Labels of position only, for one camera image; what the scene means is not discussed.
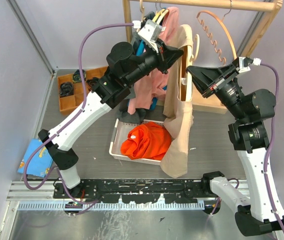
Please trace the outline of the wooden hanger with metal hook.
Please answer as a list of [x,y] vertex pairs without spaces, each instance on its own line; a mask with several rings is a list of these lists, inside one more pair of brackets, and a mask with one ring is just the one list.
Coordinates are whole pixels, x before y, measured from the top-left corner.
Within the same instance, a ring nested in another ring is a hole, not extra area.
[[[206,37],[209,40],[209,43],[212,45],[214,52],[217,55],[217,58],[222,66],[225,66],[228,63],[228,55],[226,54],[226,45],[229,47],[229,54],[231,59],[234,60],[237,58],[237,50],[233,40],[233,37],[225,24],[226,17],[233,10],[233,1],[229,1],[229,9],[221,17],[218,16],[211,10],[200,10],[196,19],[203,29]],[[216,24],[216,27],[212,28],[209,25],[208,21],[205,21],[205,17],[210,17],[212,22]]]

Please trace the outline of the pink t shirt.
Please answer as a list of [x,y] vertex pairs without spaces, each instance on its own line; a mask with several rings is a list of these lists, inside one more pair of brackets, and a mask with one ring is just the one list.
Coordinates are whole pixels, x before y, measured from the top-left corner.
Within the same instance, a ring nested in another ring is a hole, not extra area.
[[[162,27],[164,31],[159,35],[159,39],[169,46],[173,36],[178,29],[179,9],[169,7],[168,13],[164,16]],[[153,103],[153,98],[163,101],[165,99],[168,74],[161,73],[154,69],[149,75],[143,77],[134,84],[135,97],[129,100],[127,112],[133,115],[137,109],[149,109]]]

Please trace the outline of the orange t shirt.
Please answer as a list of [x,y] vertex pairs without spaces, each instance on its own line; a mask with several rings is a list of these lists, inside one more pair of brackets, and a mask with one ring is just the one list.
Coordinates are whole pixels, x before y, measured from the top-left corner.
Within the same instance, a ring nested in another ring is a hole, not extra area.
[[171,142],[172,137],[166,128],[151,121],[133,128],[122,143],[120,152],[131,160],[161,161]]

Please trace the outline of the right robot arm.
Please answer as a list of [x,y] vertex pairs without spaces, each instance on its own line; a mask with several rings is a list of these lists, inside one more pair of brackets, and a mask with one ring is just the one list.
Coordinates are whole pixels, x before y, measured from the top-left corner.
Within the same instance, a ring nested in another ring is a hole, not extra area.
[[186,69],[201,95],[215,95],[235,119],[228,126],[228,135],[243,166],[249,196],[232,186],[219,171],[203,175],[201,191],[207,197],[218,196],[233,210],[236,225],[244,236],[274,231],[284,234],[284,209],[270,167],[273,140],[264,125],[265,120],[275,116],[276,96],[267,89],[244,94],[238,84],[241,69],[237,63]]

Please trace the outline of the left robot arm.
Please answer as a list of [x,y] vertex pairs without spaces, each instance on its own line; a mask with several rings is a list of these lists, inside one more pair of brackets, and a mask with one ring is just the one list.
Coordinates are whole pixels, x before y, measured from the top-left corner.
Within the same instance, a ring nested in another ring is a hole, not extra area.
[[131,86],[154,69],[167,74],[168,69],[183,55],[183,51],[166,45],[161,39],[137,56],[128,42],[114,45],[107,55],[108,68],[92,90],[67,118],[51,130],[38,133],[64,181],[64,192],[70,198],[82,193],[76,164],[78,156],[72,149],[75,141],[100,117],[114,109],[129,94]]

